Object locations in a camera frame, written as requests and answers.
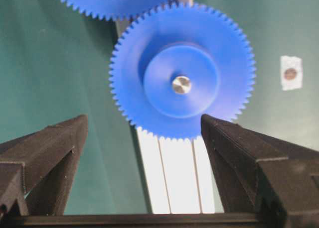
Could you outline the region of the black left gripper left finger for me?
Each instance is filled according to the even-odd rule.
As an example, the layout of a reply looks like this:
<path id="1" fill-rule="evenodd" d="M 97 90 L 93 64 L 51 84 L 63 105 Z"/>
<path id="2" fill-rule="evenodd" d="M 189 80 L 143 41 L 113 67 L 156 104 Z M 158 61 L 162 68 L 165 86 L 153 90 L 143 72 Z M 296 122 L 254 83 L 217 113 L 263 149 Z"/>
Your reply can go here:
<path id="1" fill-rule="evenodd" d="M 0 145 L 0 214 L 64 213 L 88 134 L 84 114 Z"/>

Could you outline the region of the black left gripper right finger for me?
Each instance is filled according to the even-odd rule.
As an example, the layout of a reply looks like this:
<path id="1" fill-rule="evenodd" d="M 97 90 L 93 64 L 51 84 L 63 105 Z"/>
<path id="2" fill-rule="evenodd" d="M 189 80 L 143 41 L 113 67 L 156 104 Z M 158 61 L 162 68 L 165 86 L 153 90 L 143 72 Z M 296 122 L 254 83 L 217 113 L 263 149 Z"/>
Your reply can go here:
<path id="1" fill-rule="evenodd" d="M 207 114 L 201 135 L 225 212 L 267 214 L 281 228 L 319 225 L 319 153 Z"/>

